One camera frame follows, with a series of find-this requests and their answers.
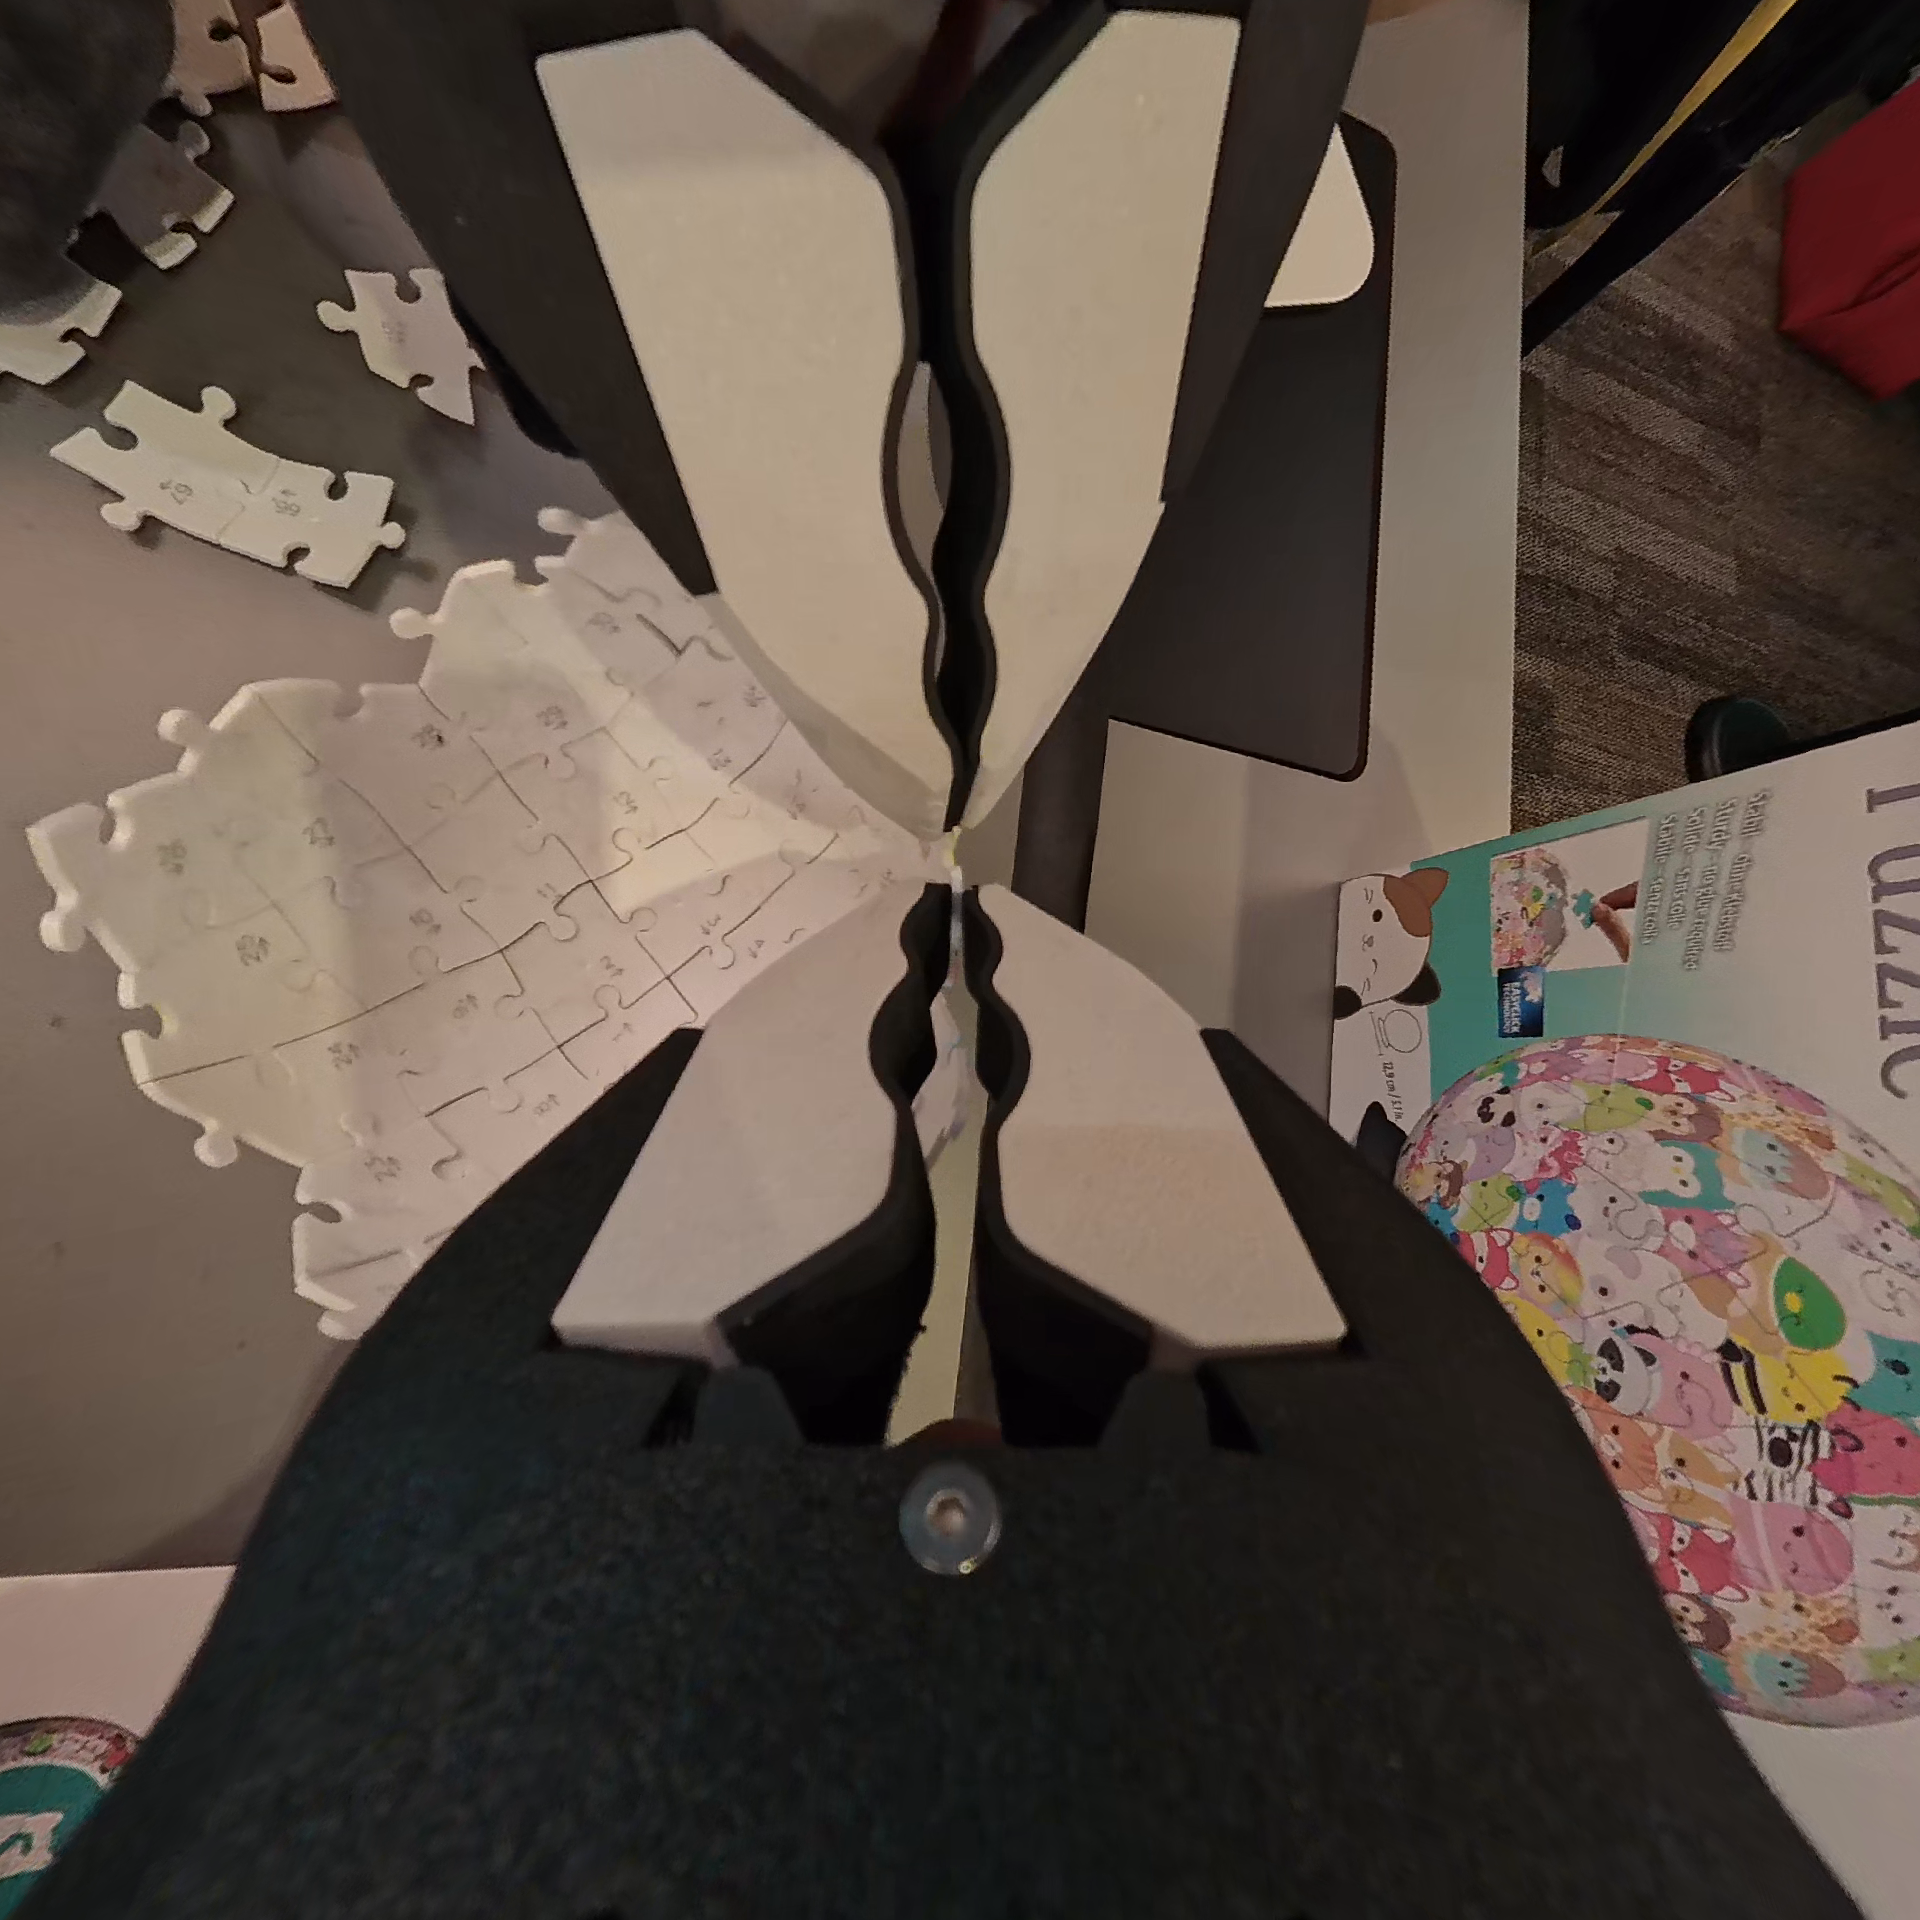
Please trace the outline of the half-built colourful puzzle ball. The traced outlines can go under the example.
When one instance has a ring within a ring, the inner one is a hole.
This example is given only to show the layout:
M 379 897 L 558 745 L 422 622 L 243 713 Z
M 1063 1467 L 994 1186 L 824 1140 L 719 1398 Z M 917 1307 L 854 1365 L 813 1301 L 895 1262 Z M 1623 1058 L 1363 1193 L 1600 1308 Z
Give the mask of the half-built colourful puzzle ball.
M 296 1167 L 294 1283 L 362 1336 L 428 1254 L 673 1029 L 936 851 L 783 719 L 733 614 L 630 516 L 545 509 L 539 584 L 460 569 L 413 681 L 243 687 L 180 766 L 25 830 L 149 1101 Z

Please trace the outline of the red fabric bag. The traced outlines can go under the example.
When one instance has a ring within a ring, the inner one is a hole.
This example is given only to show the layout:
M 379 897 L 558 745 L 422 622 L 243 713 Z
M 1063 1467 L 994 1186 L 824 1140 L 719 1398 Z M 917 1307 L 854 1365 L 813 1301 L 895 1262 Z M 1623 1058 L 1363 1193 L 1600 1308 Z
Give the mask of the red fabric bag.
M 1791 177 L 1781 332 L 1876 401 L 1917 386 L 1917 85 Z

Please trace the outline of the white printed instruction leaflet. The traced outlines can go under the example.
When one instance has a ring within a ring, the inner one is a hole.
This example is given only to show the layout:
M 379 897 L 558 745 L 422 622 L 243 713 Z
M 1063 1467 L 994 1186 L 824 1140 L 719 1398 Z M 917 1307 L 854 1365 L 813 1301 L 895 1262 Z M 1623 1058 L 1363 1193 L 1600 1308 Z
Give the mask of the white printed instruction leaflet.
M 231 1567 L 2 1577 L 2 1916 L 180 1688 Z

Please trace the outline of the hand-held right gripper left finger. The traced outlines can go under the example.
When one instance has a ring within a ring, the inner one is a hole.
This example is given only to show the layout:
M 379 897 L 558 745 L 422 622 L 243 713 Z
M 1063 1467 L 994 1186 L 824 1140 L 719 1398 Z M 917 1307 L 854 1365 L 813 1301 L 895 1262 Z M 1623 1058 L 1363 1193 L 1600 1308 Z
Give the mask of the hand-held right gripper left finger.
M 686 1072 L 551 1312 L 574 1347 L 735 1361 L 802 1261 L 929 1199 L 917 1093 L 955 890 L 890 886 L 755 972 Z

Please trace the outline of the black office chair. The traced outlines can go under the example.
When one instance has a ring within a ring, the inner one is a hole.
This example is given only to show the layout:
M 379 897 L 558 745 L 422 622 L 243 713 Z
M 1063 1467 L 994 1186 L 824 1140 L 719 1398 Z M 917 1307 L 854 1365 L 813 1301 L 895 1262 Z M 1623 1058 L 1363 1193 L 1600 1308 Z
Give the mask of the black office chair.
M 1686 776 L 1749 694 L 1917 709 L 1917 377 L 1781 332 L 1791 185 L 1917 103 L 1917 4 L 1532 4 L 1516 825 Z

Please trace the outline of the black rounded table panel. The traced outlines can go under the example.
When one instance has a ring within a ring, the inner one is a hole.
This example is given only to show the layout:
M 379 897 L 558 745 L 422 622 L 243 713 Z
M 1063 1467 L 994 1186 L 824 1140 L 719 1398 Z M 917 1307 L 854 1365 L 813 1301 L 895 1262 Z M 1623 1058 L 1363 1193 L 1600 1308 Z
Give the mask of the black rounded table panel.
M 1109 720 L 1354 781 L 1368 757 L 1397 152 L 1339 130 L 1366 283 L 1270 309 L 1090 665 Z

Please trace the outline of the scattered pile of puzzle pieces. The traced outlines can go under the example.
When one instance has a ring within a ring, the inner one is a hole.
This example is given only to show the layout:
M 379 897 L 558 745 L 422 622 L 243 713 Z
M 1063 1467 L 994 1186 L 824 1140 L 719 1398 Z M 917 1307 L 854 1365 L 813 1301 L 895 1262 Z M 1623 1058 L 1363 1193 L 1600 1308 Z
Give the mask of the scattered pile of puzzle pieces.
M 198 234 L 231 208 L 230 185 L 204 171 L 214 93 L 259 78 L 259 99 L 272 111 L 307 111 L 341 99 L 296 4 L 267 5 L 253 38 L 231 4 L 169 8 L 177 56 L 167 89 L 132 130 L 81 217 L 84 225 L 106 215 L 165 272 L 194 257 Z M 117 286 L 78 264 L 76 272 L 81 283 L 65 308 L 35 324 L 2 324 L 8 375 L 53 386 L 113 315 Z M 110 444 L 84 426 L 57 444 L 53 456 L 110 490 L 103 519 L 113 529 L 165 522 L 253 561 L 294 561 L 300 578 L 331 587 L 350 587 L 379 548 L 406 541 L 401 525 L 390 519 L 390 475 L 332 475 L 327 468 L 253 446 L 230 431 L 231 412 L 234 401 L 222 387 L 205 387 L 195 409 L 183 409 L 129 381 L 106 405 L 106 417 L 129 431 L 132 444 Z

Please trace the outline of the printed cardboard puzzle box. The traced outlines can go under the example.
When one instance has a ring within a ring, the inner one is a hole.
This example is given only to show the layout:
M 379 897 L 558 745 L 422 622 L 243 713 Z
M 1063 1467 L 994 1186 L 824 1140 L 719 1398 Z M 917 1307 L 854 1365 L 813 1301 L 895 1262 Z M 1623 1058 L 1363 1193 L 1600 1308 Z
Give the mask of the printed cardboard puzzle box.
M 1336 905 L 1331 1127 L 1476 1267 L 1720 1709 L 1917 1713 L 1917 720 Z

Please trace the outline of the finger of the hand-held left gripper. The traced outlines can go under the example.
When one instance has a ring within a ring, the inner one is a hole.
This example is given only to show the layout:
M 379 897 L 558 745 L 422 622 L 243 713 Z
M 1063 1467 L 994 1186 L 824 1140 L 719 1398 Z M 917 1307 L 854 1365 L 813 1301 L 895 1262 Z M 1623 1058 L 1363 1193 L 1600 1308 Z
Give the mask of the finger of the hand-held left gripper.
M 917 276 L 891 164 L 695 26 L 536 75 L 733 638 L 838 781 L 946 825 L 942 604 L 898 496 Z
M 1164 519 L 1237 50 L 1236 14 L 1063 4 L 921 142 L 950 830 L 1021 769 Z

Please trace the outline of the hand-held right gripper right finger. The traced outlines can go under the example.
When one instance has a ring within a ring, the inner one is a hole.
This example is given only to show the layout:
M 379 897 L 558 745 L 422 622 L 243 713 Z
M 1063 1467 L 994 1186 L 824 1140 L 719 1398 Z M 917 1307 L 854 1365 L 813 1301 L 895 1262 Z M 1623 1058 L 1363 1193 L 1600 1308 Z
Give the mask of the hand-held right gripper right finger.
M 986 1088 L 978 1297 L 1021 1379 L 1327 1347 L 1305 1237 L 1203 1025 L 1146 972 L 1003 886 L 964 897 Z

